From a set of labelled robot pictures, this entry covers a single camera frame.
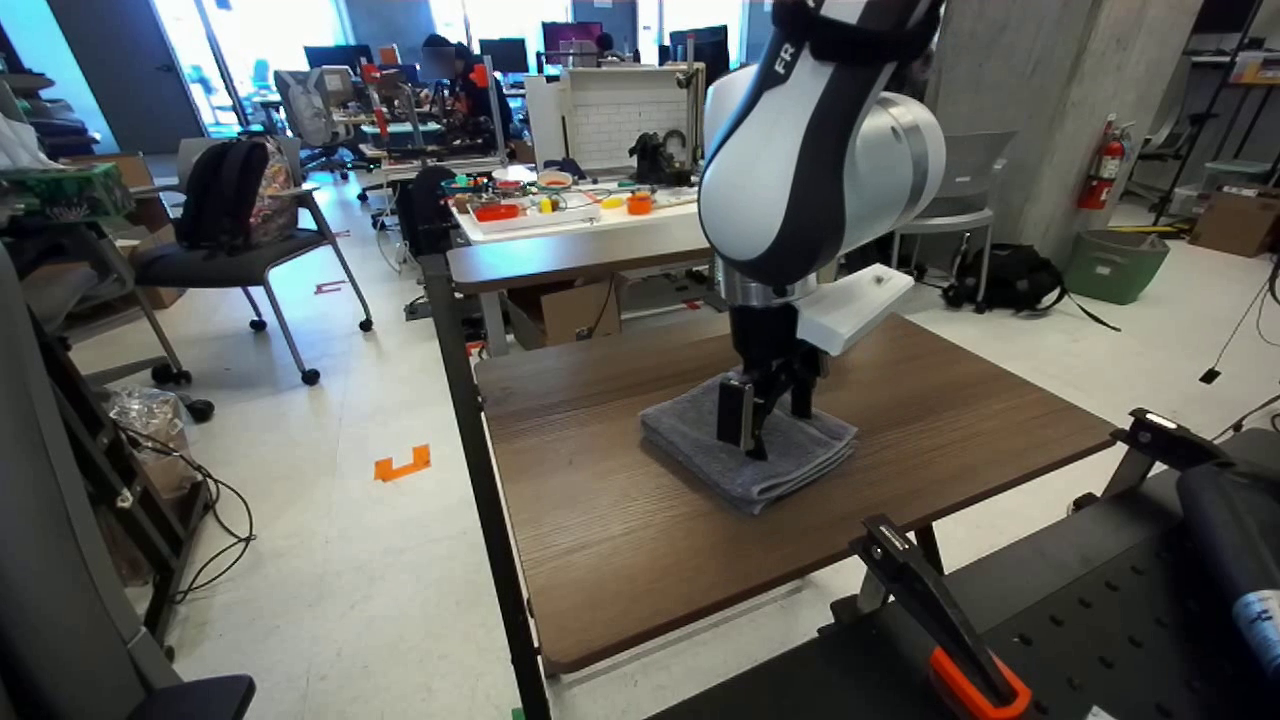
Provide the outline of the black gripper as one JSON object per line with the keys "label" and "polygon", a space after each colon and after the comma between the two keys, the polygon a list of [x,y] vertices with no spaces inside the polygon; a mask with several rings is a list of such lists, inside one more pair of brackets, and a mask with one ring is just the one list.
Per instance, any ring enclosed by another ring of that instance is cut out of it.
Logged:
{"label": "black gripper", "polygon": [[797,339],[802,310],[794,305],[733,309],[733,346],[743,371],[729,371],[718,389],[718,438],[742,448],[749,460],[766,460],[770,399],[787,390],[794,417],[813,418],[813,390],[826,367],[826,350]]}

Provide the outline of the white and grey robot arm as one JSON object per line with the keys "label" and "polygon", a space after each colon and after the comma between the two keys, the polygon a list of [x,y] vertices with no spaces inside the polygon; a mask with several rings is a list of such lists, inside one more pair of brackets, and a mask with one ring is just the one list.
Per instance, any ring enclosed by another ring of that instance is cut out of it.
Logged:
{"label": "white and grey robot arm", "polygon": [[696,219],[724,270],[742,371],[718,434],[770,456],[779,399],[813,417],[819,350],[797,337],[802,285],[920,217],[943,178],[935,115],[887,88],[935,41],[943,0],[773,0],[761,61],[722,76],[724,124],[702,164]]}

